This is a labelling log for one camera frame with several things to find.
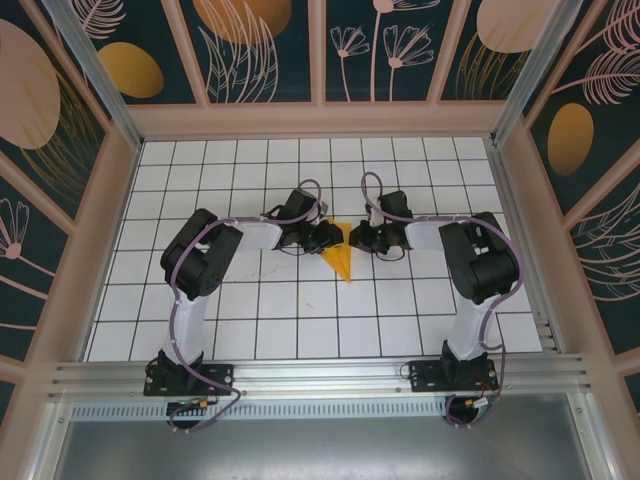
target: grid tile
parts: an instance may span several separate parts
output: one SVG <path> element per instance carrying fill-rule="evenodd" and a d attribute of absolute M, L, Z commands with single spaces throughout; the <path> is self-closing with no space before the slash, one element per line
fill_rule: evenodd
<path fill-rule="evenodd" d="M 415 315 L 411 280 L 376 280 L 378 315 Z"/>
<path fill-rule="evenodd" d="M 380 337 L 376 318 L 340 318 L 341 357 L 377 357 Z"/>
<path fill-rule="evenodd" d="M 157 220 L 125 220 L 118 248 L 121 250 L 151 250 L 157 228 Z"/>
<path fill-rule="evenodd" d="M 401 188 L 431 185 L 427 162 L 400 162 L 396 163 L 396 169 Z"/>
<path fill-rule="evenodd" d="M 136 174 L 136 181 L 133 184 L 135 192 L 162 191 L 167 185 L 169 177 L 169 166 L 141 166 Z"/>
<path fill-rule="evenodd" d="M 219 218 L 224 218 L 229 214 L 230 200 L 231 190 L 200 190 L 196 208 L 206 208 Z"/>
<path fill-rule="evenodd" d="M 89 353 L 89 361 L 126 362 L 129 360 L 135 329 L 135 322 L 98 323 Z"/>
<path fill-rule="evenodd" d="M 488 161 L 460 162 L 465 185 L 493 185 L 493 173 Z"/>
<path fill-rule="evenodd" d="M 301 282 L 298 284 L 298 316 L 300 318 L 335 317 L 336 287 L 334 282 Z"/>
<path fill-rule="evenodd" d="M 298 286 L 295 282 L 260 285 L 260 318 L 295 318 Z"/>
<path fill-rule="evenodd" d="M 256 318 L 258 315 L 257 283 L 226 283 L 220 291 L 218 319 Z"/>
<path fill-rule="evenodd" d="M 136 328 L 130 360 L 149 361 L 158 355 L 169 331 L 169 321 L 140 322 Z"/>
<path fill-rule="evenodd" d="M 328 138 L 300 140 L 301 162 L 328 162 L 331 160 L 331 144 Z"/>
<path fill-rule="evenodd" d="M 109 283 L 144 283 L 150 259 L 150 251 L 116 252 Z"/>
<path fill-rule="evenodd" d="M 213 348 L 214 360 L 246 360 L 255 358 L 255 320 L 218 320 Z"/>
<path fill-rule="evenodd" d="M 481 160 L 487 158 L 484 142 L 478 137 L 455 137 L 456 153 L 460 160 Z"/>
<path fill-rule="evenodd" d="M 338 282 L 338 316 L 366 317 L 376 315 L 376 292 L 371 280 Z"/>
<path fill-rule="evenodd" d="M 284 203 L 299 179 L 314 178 L 325 187 L 329 213 L 355 227 L 366 218 L 360 178 L 370 170 L 381 176 L 385 193 L 400 185 L 414 215 L 491 210 L 506 230 L 481 145 L 466 138 L 454 144 L 450 137 L 147 143 L 86 358 L 155 356 L 173 302 L 160 258 L 194 208 L 219 217 L 255 216 Z M 395 250 L 388 259 L 400 257 Z M 205 358 L 440 353 L 456 312 L 442 252 L 412 251 L 383 262 L 352 249 L 351 277 L 351 283 L 337 278 L 318 255 L 238 252 L 208 299 Z M 524 290 L 498 312 L 509 351 L 539 351 Z M 500 341 L 497 325 L 492 344 Z"/>
<path fill-rule="evenodd" d="M 418 317 L 380 317 L 382 355 L 421 355 Z"/>
<path fill-rule="evenodd" d="M 171 165 L 176 142 L 146 142 L 140 165 Z"/>
<path fill-rule="evenodd" d="M 256 359 L 296 358 L 296 321 L 259 320 Z"/>
<path fill-rule="evenodd" d="M 238 140 L 236 163 L 266 163 L 267 140 Z"/>
<path fill-rule="evenodd" d="M 393 190 L 398 189 L 398 174 L 396 173 L 396 162 L 364 162 L 364 171 L 375 172 L 376 174 L 378 174 L 378 176 L 382 180 L 382 185 L 384 185 L 385 187 L 385 193 L 389 193 Z"/>
<path fill-rule="evenodd" d="M 338 321 L 335 318 L 301 318 L 298 322 L 298 357 L 337 356 Z"/>
<path fill-rule="evenodd" d="M 138 319 L 144 285 L 108 285 L 100 321 Z"/>
<path fill-rule="evenodd" d="M 360 184 L 364 170 L 362 162 L 334 163 L 331 166 L 333 187 L 353 187 Z"/>
<path fill-rule="evenodd" d="M 467 195 L 474 212 L 501 212 L 496 187 L 467 187 Z"/>
<path fill-rule="evenodd" d="M 177 142 L 173 152 L 173 165 L 193 165 L 203 162 L 207 142 Z"/>
<path fill-rule="evenodd" d="M 469 200 L 464 187 L 433 187 L 439 214 L 469 213 Z"/>
<path fill-rule="evenodd" d="M 270 163 L 267 166 L 267 188 L 290 188 L 298 186 L 297 163 Z"/>
<path fill-rule="evenodd" d="M 425 137 L 422 140 L 427 152 L 427 160 L 455 160 L 458 158 L 452 138 Z"/>
<path fill-rule="evenodd" d="M 298 140 L 269 140 L 268 162 L 293 162 L 298 163 L 300 147 Z"/>
<path fill-rule="evenodd" d="M 431 162 L 431 183 L 435 185 L 462 185 L 462 173 L 457 161 Z"/>
<path fill-rule="evenodd" d="M 196 208 L 197 196 L 196 190 L 167 192 L 162 202 L 160 218 L 189 218 Z"/>
<path fill-rule="evenodd" d="M 207 142 L 204 163 L 233 163 L 236 158 L 235 140 L 213 140 Z"/>
<path fill-rule="evenodd" d="M 424 145 L 419 138 L 394 138 L 393 152 L 396 161 L 425 160 Z"/>
<path fill-rule="evenodd" d="M 200 165 L 172 165 L 167 190 L 197 190 L 201 172 Z"/>
<path fill-rule="evenodd" d="M 509 353 L 540 352 L 540 338 L 530 313 L 499 313 L 504 344 Z"/>
<path fill-rule="evenodd" d="M 331 160 L 334 162 L 353 162 L 362 160 L 362 147 L 359 138 L 332 138 Z"/>
<path fill-rule="evenodd" d="M 233 165 L 205 165 L 202 167 L 200 189 L 229 190 L 233 180 Z"/>
<path fill-rule="evenodd" d="M 393 160 L 390 138 L 363 138 L 362 152 L 365 160 Z"/>
<path fill-rule="evenodd" d="M 233 174 L 233 188 L 260 188 L 264 189 L 264 178 L 267 164 L 255 163 L 236 165 Z"/>

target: yellow cloth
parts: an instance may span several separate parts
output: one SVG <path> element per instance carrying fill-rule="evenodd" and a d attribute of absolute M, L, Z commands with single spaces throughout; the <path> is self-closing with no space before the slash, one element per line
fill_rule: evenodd
<path fill-rule="evenodd" d="M 340 275 L 347 283 L 351 282 L 351 245 L 349 245 L 349 234 L 351 233 L 350 223 L 336 223 L 332 218 L 329 219 L 340 227 L 344 243 L 340 243 L 333 247 L 327 248 L 321 255 L 325 262 L 331 266 L 338 275 Z"/>

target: pink flower drawing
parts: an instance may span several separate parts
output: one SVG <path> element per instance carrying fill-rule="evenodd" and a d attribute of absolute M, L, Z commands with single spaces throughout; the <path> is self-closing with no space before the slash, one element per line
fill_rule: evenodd
<path fill-rule="evenodd" d="M 362 33 L 362 27 L 347 27 L 342 32 L 340 27 L 332 28 L 331 41 L 336 48 L 336 52 L 340 57 L 340 67 L 342 68 L 342 84 L 344 85 L 344 93 L 347 96 L 347 102 L 351 101 L 349 96 L 349 88 L 347 87 L 347 76 L 344 70 L 344 59 L 356 55 L 362 55 L 369 52 L 369 44 L 365 43 L 365 36 Z"/>
<path fill-rule="evenodd" d="M 29 207 L 22 202 L 18 202 L 15 210 L 11 202 L 6 198 L 0 200 L 0 269 L 4 261 L 19 260 L 26 263 L 30 267 L 54 276 L 55 273 L 22 256 L 22 244 L 24 243 L 27 233 L 27 225 L 29 224 Z M 11 280 L 4 275 L 0 275 L 0 282 L 16 288 L 22 292 L 33 295 L 34 297 L 47 299 L 47 294 L 34 290 L 22 285 L 19 282 Z M 13 325 L 8 323 L 0 323 L 0 327 L 12 328 L 16 330 L 35 330 L 35 326 Z"/>
<path fill-rule="evenodd" d="M 384 48 L 391 67 L 389 81 L 389 100 L 393 100 L 393 79 L 396 69 L 412 67 L 433 61 L 433 50 L 429 50 L 431 39 L 427 34 L 429 27 L 407 27 L 398 36 L 398 26 L 384 29 Z"/>

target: black mounting bracket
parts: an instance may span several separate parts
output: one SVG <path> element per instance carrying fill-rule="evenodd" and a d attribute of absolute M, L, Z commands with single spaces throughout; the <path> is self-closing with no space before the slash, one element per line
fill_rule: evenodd
<path fill-rule="evenodd" d="M 205 364 L 200 356 L 190 367 L 203 377 L 229 387 L 233 386 L 233 365 L 229 363 Z M 228 390 L 214 388 L 198 380 L 187 372 L 182 365 L 168 359 L 161 350 L 157 365 L 146 369 L 143 394 L 145 397 L 206 397 L 210 395 L 231 395 Z"/>
<path fill-rule="evenodd" d="M 438 360 L 416 360 L 408 367 L 412 392 L 479 392 L 483 382 L 485 388 L 498 389 L 496 367 L 487 352 L 471 360 L 458 360 L 446 341 Z"/>
<path fill-rule="evenodd" d="M 479 392 L 482 390 L 482 382 L 477 378 L 455 384 L 449 382 L 440 360 L 416 360 L 409 362 L 408 367 L 411 391 L 414 393 Z M 494 390 L 498 389 L 498 379 L 492 360 L 487 360 L 478 373 L 489 387 Z"/>

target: purple cable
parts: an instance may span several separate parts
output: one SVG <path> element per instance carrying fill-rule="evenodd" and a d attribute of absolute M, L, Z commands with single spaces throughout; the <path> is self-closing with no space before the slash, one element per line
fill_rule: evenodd
<path fill-rule="evenodd" d="M 316 209 L 318 208 L 318 206 L 320 205 L 320 199 L 321 199 L 321 195 L 322 195 L 322 187 L 320 187 L 320 184 L 316 181 L 313 180 L 312 178 L 308 178 L 306 180 L 303 180 L 302 182 L 300 182 L 300 184 L 298 184 L 298 188 L 302 188 L 303 185 L 305 185 L 306 183 L 312 183 L 315 185 L 316 190 L 317 190 L 317 196 L 316 196 L 316 200 L 313 203 L 313 206 L 309 209 L 308 212 L 296 217 L 296 218 L 292 218 L 289 220 L 275 220 L 275 219 L 269 219 L 269 218 L 265 218 L 265 217 L 243 217 L 243 218 L 225 218 L 222 220 L 216 220 L 215 222 L 207 225 L 200 233 L 198 233 L 198 235 L 195 236 L 195 238 L 191 241 L 191 243 L 187 246 L 187 248 L 185 249 L 184 252 L 182 252 L 182 255 L 180 255 L 180 257 L 178 258 L 178 261 L 176 262 L 175 266 L 173 267 L 173 272 L 171 273 L 171 279 L 169 282 L 169 285 L 171 286 L 171 290 L 173 290 L 173 294 L 175 296 L 175 302 L 173 303 L 173 307 L 171 308 L 171 316 L 169 317 L 169 338 L 171 338 L 171 347 L 173 348 L 173 352 L 176 354 L 176 358 L 178 359 L 178 362 L 180 362 L 180 365 L 182 365 L 184 367 L 184 369 L 189 372 L 192 376 L 194 376 L 195 378 L 197 378 L 198 380 L 200 380 L 201 382 L 204 382 L 205 384 L 209 385 L 210 387 L 215 387 L 215 388 L 219 388 L 221 390 L 226 390 L 228 392 L 232 392 L 236 394 L 236 398 L 234 398 L 231 402 L 229 402 L 229 404 L 227 404 L 224 408 L 222 408 L 222 410 L 220 410 L 218 413 L 216 413 L 213 417 L 211 417 L 209 420 L 205 420 L 202 422 L 199 422 L 197 425 L 195 425 L 192 428 L 187 428 L 185 430 L 180 430 L 178 429 L 178 427 L 174 424 L 174 418 L 177 414 L 179 414 L 181 411 L 184 411 L 185 409 L 179 409 L 176 410 L 170 417 L 169 417 L 169 424 L 171 425 L 171 428 L 173 428 L 174 432 L 184 432 L 185 434 L 189 434 L 190 432 L 198 432 L 204 428 L 207 428 L 209 425 L 211 425 L 212 423 L 214 423 L 216 420 L 218 420 L 218 418 L 220 418 L 225 412 L 227 412 L 231 407 L 233 407 L 239 400 L 240 397 L 242 396 L 242 392 L 240 392 L 240 390 L 230 387 L 228 385 L 222 384 L 222 383 L 218 383 L 218 382 L 214 382 L 213 380 L 201 375 L 200 373 L 198 373 L 196 370 L 194 370 L 193 368 L 191 368 L 191 366 L 186 362 L 186 360 L 184 359 L 184 357 L 182 356 L 182 352 L 180 352 L 180 349 L 178 348 L 177 345 L 177 340 L 176 340 L 176 332 L 175 332 L 175 321 L 176 321 L 176 313 L 178 311 L 178 305 L 180 303 L 180 291 L 178 290 L 178 287 L 176 286 L 176 279 L 178 278 L 178 272 L 180 271 L 180 268 L 182 267 L 182 264 L 184 263 L 185 259 L 187 258 L 187 256 L 191 253 L 191 251 L 195 248 L 196 244 L 200 242 L 200 240 L 202 240 L 202 238 L 209 233 L 211 230 L 213 230 L 214 228 L 218 227 L 219 225 L 222 224 L 226 224 L 226 223 L 249 223 L 249 222 L 255 222 L 255 223 L 272 223 L 275 225 L 286 225 L 286 224 L 291 224 L 291 223 L 296 223 L 299 222 L 301 220 L 304 220 L 305 218 L 307 218 L 309 215 L 311 215 L 312 213 L 314 213 L 316 211 Z"/>
<path fill-rule="evenodd" d="M 484 220 L 480 220 L 478 218 L 470 217 L 467 215 L 455 215 L 455 216 L 434 215 L 430 217 L 423 216 L 423 217 L 417 217 L 417 218 L 405 218 L 405 217 L 398 217 L 396 215 L 391 215 L 385 212 L 380 207 L 378 207 L 371 200 L 371 198 L 369 198 L 369 195 L 367 193 L 367 177 L 373 177 L 377 180 L 378 187 L 380 189 L 380 195 L 382 195 L 383 188 L 384 188 L 382 184 L 382 179 L 378 174 L 374 172 L 366 172 L 362 176 L 362 180 L 360 181 L 360 188 L 362 190 L 362 195 L 364 196 L 364 199 L 367 202 L 367 205 L 369 205 L 374 211 L 382 215 L 384 218 L 387 218 L 389 220 L 395 220 L 397 222 L 405 222 L 405 223 L 429 222 L 429 221 L 431 222 L 458 222 L 458 221 L 472 222 L 477 225 L 483 226 L 486 229 L 493 232 L 494 234 L 496 234 L 504 243 L 507 244 L 507 247 L 509 247 L 509 250 L 511 250 L 511 253 L 513 253 L 513 256 L 516 258 L 516 264 L 518 265 L 518 270 L 519 270 L 518 281 L 516 282 L 515 286 L 509 291 L 509 293 L 507 293 L 506 295 L 502 295 L 501 297 L 498 297 L 493 301 L 493 303 L 487 309 L 487 312 L 485 313 L 482 319 L 482 323 L 480 324 L 480 345 L 482 345 L 482 347 L 488 351 L 502 350 L 502 356 L 500 360 L 500 383 L 498 384 L 498 391 L 496 392 L 496 401 L 489 406 L 489 409 L 485 412 L 485 414 L 482 417 L 467 424 L 468 426 L 479 425 L 489 417 L 489 414 L 493 411 L 493 408 L 492 408 L 493 405 L 497 403 L 497 399 L 500 397 L 500 393 L 502 393 L 502 384 L 504 383 L 504 373 L 505 373 L 504 369 L 505 369 L 505 364 L 507 359 L 507 350 L 504 345 L 504 338 L 502 337 L 502 331 L 500 331 L 500 338 L 502 340 L 502 343 L 500 345 L 490 347 L 485 343 L 487 324 L 489 323 L 491 314 L 495 311 L 498 305 L 500 305 L 502 302 L 509 299 L 513 295 L 515 295 L 516 292 L 520 289 L 520 287 L 522 287 L 522 284 L 524 283 L 524 277 L 525 277 L 524 260 L 522 258 L 522 255 L 520 254 L 515 244 L 511 241 L 511 239 L 509 239 L 509 237 L 507 237 L 500 229 L 497 229 L 493 225 L 485 222 Z M 445 406 L 445 419 L 451 425 L 454 425 L 454 426 L 463 425 L 464 424 L 463 422 L 460 422 L 459 420 L 455 419 L 449 414 L 449 408 L 451 407 L 451 403 L 453 402 L 454 398 L 455 398 L 455 395 L 451 395 L 449 398 L 447 398 L 447 403 Z"/>

